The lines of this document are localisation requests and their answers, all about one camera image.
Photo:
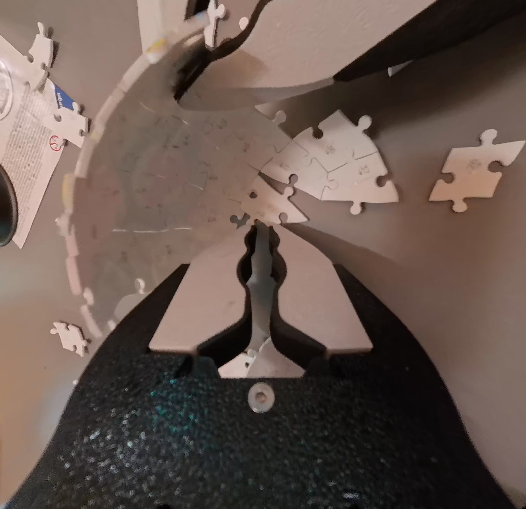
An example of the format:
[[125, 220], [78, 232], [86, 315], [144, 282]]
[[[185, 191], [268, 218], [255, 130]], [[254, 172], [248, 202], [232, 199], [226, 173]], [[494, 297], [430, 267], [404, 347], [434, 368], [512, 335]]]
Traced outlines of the white instruction leaflet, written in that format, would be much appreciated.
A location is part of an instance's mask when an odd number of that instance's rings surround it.
[[60, 107], [73, 109], [73, 99], [49, 79], [40, 90], [32, 90], [24, 81], [25, 60], [1, 38], [1, 166], [17, 198], [18, 223], [12, 241], [18, 248], [26, 242], [63, 149], [43, 118]]

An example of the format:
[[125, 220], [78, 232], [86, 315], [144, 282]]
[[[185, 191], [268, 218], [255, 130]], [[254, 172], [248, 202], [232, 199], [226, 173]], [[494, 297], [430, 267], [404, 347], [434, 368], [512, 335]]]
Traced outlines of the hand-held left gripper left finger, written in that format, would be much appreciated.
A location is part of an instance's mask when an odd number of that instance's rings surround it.
[[257, 227], [244, 225], [198, 254], [155, 331], [149, 349], [210, 358], [217, 367], [249, 345], [252, 276]]

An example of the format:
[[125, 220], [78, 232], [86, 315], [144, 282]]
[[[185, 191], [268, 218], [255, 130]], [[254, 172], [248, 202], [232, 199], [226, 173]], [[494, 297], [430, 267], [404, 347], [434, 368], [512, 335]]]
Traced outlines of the single white puzzle piece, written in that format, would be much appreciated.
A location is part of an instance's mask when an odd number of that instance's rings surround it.
[[429, 201], [450, 201], [452, 210], [461, 213], [468, 209], [466, 199], [493, 197], [502, 172], [490, 171], [490, 164], [497, 162], [503, 167], [509, 166], [525, 146], [524, 140], [495, 144], [497, 135], [496, 130], [488, 129], [481, 133], [480, 145], [451, 149], [441, 172], [452, 175], [452, 181], [438, 179]]

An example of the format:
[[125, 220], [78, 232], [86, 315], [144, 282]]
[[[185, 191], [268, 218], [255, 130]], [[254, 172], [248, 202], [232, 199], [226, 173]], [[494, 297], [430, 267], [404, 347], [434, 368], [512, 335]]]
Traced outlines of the black round ball stand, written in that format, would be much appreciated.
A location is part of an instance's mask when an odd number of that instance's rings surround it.
[[18, 203], [13, 183], [1, 166], [1, 248], [14, 237], [18, 226]]

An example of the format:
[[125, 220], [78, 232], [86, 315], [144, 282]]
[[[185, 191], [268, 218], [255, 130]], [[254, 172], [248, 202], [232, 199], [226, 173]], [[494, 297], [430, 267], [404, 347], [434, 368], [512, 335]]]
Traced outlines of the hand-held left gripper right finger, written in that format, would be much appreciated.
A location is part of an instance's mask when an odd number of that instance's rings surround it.
[[281, 225], [268, 228], [275, 281], [269, 331], [283, 356], [306, 370], [315, 360], [368, 353], [373, 343], [334, 264]]

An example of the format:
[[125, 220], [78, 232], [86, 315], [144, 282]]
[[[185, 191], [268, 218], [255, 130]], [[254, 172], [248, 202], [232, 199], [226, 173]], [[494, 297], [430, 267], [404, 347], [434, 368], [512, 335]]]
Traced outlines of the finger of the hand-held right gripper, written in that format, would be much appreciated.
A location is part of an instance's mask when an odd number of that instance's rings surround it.
[[334, 76], [438, 0], [259, 0], [234, 39], [196, 58], [175, 97], [227, 111], [332, 85]]
[[205, 46], [214, 48], [220, 13], [219, 0], [137, 0], [142, 52], [149, 63], [157, 63], [171, 45], [171, 34], [197, 15], [204, 29]]

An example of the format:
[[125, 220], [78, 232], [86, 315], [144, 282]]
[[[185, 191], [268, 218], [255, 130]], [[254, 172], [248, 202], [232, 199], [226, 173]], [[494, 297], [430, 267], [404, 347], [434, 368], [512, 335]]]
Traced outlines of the large white puzzle ball shell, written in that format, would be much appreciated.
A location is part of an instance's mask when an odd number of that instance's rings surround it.
[[242, 221], [266, 154], [291, 138], [283, 111], [186, 111], [174, 99], [201, 33], [161, 39], [128, 69], [64, 177], [66, 267], [90, 339], [112, 332], [183, 263]]

